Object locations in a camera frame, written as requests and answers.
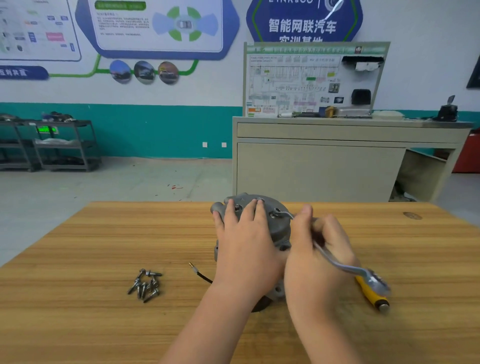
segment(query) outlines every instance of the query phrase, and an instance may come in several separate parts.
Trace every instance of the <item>floor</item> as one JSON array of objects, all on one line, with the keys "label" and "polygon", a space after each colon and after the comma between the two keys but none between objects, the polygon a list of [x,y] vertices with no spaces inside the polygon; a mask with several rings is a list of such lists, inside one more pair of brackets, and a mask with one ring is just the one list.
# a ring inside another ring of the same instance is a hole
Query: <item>floor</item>
[{"label": "floor", "polygon": [[[0,266],[90,201],[222,201],[229,159],[104,158],[101,169],[0,171]],[[456,174],[437,204],[480,226],[480,174]]]}]

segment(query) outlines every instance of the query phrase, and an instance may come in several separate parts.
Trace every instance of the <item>left hand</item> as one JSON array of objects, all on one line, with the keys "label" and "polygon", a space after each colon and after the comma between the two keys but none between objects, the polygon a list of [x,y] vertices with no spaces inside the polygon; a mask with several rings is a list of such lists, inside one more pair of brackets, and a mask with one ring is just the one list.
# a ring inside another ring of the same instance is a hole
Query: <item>left hand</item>
[{"label": "left hand", "polygon": [[225,222],[217,211],[213,219],[218,257],[212,286],[238,292],[253,307],[282,278],[288,251],[281,252],[273,245],[262,200],[252,200],[238,221],[230,199]]}]

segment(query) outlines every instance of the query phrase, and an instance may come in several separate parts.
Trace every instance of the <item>wooden table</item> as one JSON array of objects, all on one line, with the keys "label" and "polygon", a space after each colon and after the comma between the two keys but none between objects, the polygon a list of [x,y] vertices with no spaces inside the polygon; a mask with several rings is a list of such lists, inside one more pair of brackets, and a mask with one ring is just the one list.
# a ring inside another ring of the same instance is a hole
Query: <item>wooden table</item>
[{"label": "wooden table", "polygon": [[[0,268],[0,363],[155,363],[208,288],[187,262],[214,276],[210,205],[92,203]],[[367,363],[480,363],[479,229],[423,203],[314,209],[392,287],[389,316],[353,279],[338,306]],[[143,267],[164,273],[147,304],[126,294]],[[285,302],[251,315],[232,362],[309,363]]]}]

